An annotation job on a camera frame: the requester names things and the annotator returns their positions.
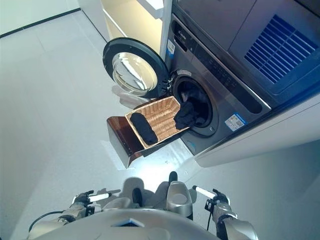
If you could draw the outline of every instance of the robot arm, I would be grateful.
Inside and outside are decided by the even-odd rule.
[[[39,217],[31,224],[27,239],[30,240],[38,238],[39,236],[49,233],[66,224],[94,214],[95,207],[89,205],[95,201],[109,198],[112,195],[111,193],[91,195],[93,193],[93,190],[80,193],[73,198],[71,206],[68,209],[62,211],[61,216],[50,221],[41,221],[38,224],[34,225],[38,220],[40,220],[42,217],[45,217],[47,214]]]
[[[216,236],[221,240],[259,240],[253,226],[247,221],[238,219],[232,212],[230,200],[226,195],[213,189],[206,191],[198,186],[193,186],[197,192],[209,197],[204,208],[212,215],[216,226]]]

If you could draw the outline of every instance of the vent grille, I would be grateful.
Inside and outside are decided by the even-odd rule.
[[[276,84],[317,48],[301,32],[274,15],[244,58]]]

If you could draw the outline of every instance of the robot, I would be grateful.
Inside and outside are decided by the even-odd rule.
[[[117,197],[95,212],[93,202],[107,199],[112,193],[93,195],[94,191],[73,198],[64,211],[49,212],[37,218],[29,228],[27,239],[36,240],[258,240],[253,226],[239,220],[232,212],[230,199],[213,189],[199,186],[193,191],[208,197],[204,208],[209,211],[207,230],[193,222],[193,202],[187,186],[178,181],[176,172],[169,176],[165,207],[143,206],[139,188],[132,200]],[[60,214],[50,221],[39,221],[49,214]],[[211,220],[216,236],[208,231]]]

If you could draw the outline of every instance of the black cable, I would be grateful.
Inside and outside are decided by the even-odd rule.
[[[38,222],[40,219],[48,216],[48,215],[51,215],[51,214],[62,214],[64,211],[51,211],[51,212],[48,212],[46,214],[43,214],[42,216],[38,217],[36,220],[33,221],[33,223],[31,223],[30,227],[29,227],[29,233],[31,231],[31,229],[33,228],[33,226],[36,224],[36,222]]]
[[[210,224],[210,220],[211,220],[211,212],[209,214],[209,219],[208,219],[208,225],[206,226],[206,230],[209,231],[209,224]]]

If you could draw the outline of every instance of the white shelf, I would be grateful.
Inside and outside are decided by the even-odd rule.
[[[155,19],[161,19],[164,15],[164,2],[162,0],[137,0],[145,10]]]

